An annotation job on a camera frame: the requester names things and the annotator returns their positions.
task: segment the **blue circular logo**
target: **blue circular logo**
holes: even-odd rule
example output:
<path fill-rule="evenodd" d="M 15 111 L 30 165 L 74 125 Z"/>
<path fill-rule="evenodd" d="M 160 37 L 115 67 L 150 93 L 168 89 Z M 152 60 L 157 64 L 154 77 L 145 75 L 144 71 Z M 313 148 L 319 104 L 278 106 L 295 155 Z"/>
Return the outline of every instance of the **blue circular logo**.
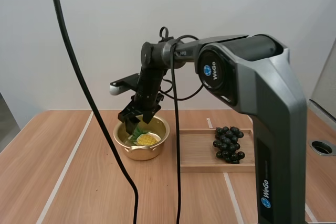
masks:
<path fill-rule="evenodd" d="M 261 203 L 266 207 L 266 208 L 271 208 L 271 203 L 268 201 L 266 198 L 261 198 Z"/>
<path fill-rule="evenodd" d="M 209 65 L 205 65 L 203 71 L 204 71 L 206 76 L 210 76 L 211 72 L 212 72 L 211 67 Z"/>

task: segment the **grape bunch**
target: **grape bunch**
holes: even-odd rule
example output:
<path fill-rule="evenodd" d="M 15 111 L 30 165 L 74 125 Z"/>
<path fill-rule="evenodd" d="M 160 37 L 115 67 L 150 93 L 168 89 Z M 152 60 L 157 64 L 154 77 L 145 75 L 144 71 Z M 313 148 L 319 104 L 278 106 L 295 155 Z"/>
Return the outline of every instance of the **grape bunch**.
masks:
<path fill-rule="evenodd" d="M 213 145 L 220 150 L 216 153 L 216 157 L 224 159 L 225 162 L 230 164 L 239 164 L 239 160 L 245 157 L 244 152 L 236 153 L 240 149 L 238 139 L 243 136 L 243 132 L 237 127 L 216 128 L 216 140 Z"/>

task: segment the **white stripe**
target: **white stripe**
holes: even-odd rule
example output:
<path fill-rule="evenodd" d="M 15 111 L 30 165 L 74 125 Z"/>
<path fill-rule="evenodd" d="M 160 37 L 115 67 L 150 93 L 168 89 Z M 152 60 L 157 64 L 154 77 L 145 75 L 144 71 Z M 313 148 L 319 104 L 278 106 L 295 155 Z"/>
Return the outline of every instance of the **white stripe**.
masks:
<path fill-rule="evenodd" d="M 312 211 L 308 207 L 307 203 L 306 203 L 306 213 L 308 214 L 308 216 L 309 216 L 309 218 L 311 219 L 312 222 L 317 222 L 317 219 L 315 218 L 314 214 L 312 213 Z"/>
<path fill-rule="evenodd" d="M 213 127 L 210 118 L 207 118 L 206 120 L 208 121 L 209 128 L 212 129 Z"/>
<path fill-rule="evenodd" d="M 86 122 L 86 124 L 85 124 L 85 126 L 83 128 L 83 130 L 82 130 L 82 133 L 80 134 L 80 136 L 79 136 L 79 138 L 78 138 L 78 140 L 77 140 L 74 148 L 72 149 L 72 152 L 71 152 L 71 154 L 70 154 L 70 156 L 68 158 L 68 161 L 66 162 L 66 164 L 65 164 L 65 166 L 64 166 L 61 174 L 59 175 L 59 178 L 58 178 L 58 180 L 56 182 L 56 185 L 55 185 L 53 191 L 51 192 L 51 194 L 49 196 L 49 199 L 48 199 L 46 205 L 44 206 L 44 208 L 43 208 L 43 210 L 42 210 L 42 212 L 40 214 L 40 217 L 38 217 L 38 220 L 37 220 L 36 224 L 41 224 L 43 222 L 44 217 L 46 216 L 46 214 L 47 214 L 47 212 L 49 210 L 49 207 L 50 207 L 51 203 L 53 202 L 54 197 L 55 197 L 55 195 L 56 195 L 56 193 L 57 193 L 57 191 L 59 189 L 59 186 L 61 185 L 61 183 L 62 183 L 62 181 L 64 179 L 64 176 L 67 173 L 67 170 L 69 169 L 71 161 L 74 158 L 75 153 L 76 153 L 76 151 L 77 151 L 77 149 L 79 147 L 79 144 L 80 144 L 80 142 L 82 141 L 82 139 L 83 139 L 83 137 L 85 135 L 85 132 L 86 132 L 86 130 L 87 130 L 87 128 L 88 128 L 88 126 L 89 126 L 89 124 L 91 122 L 92 116 L 93 116 L 93 112 L 91 112 L 91 114 L 90 114 L 90 116 L 89 116 L 89 118 L 88 118 L 88 120 L 87 120 L 87 122 Z"/>
<path fill-rule="evenodd" d="M 238 205 L 238 202 L 237 202 L 237 199 L 236 199 L 235 192 L 233 191 L 229 175 L 228 175 L 228 173 L 223 173 L 223 174 L 224 174 L 225 182 L 226 182 L 226 185 L 227 185 L 227 189 L 229 190 L 229 194 L 230 194 L 230 197 L 231 197 L 233 208 L 235 209 L 238 224 L 244 224 L 242 213 L 240 212 L 240 208 L 239 208 L 239 205 Z"/>

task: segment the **wooden table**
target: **wooden table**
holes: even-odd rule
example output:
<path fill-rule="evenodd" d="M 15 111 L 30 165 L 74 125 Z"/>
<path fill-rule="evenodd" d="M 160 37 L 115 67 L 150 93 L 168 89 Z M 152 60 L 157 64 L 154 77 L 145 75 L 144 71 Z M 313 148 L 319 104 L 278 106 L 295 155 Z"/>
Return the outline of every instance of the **wooden table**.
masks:
<path fill-rule="evenodd" d="M 112 133 L 117 111 L 101 111 Z M 177 176 L 174 111 L 157 158 L 122 161 L 139 190 L 138 223 L 175 223 Z M 233 110 L 181 111 L 181 128 L 251 128 Z M 309 112 L 308 139 L 336 143 L 336 133 Z M 181 223 L 257 223 L 254 173 L 183 173 Z M 134 195 L 91 111 L 35 116 L 0 153 L 0 223 L 132 223 Z M 306 219 L 336 221 L 336 157 L 307 147 Z"/>

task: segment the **robotic arm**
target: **robotic arm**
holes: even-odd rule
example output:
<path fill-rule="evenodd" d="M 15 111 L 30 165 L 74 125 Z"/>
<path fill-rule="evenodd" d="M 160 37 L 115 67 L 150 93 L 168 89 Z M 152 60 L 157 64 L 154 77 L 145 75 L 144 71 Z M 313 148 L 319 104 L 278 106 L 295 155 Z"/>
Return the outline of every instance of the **robotic arm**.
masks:
<path fill-rule="evenodd" d="M 136 93 L 119 113 L 132 134 L 143 114 L 149 123 L 161 108 L 163 76 L 171 66 L 194 62 L 205 88 L 253 120 L 260 224 L 305 223 L 307 105 L 289 66 L 289 49 L 267 35 L 220 36 L 182 43 L 166 36 L 145 42 L 141 72 L 111 83 L 114 95 Z"/>

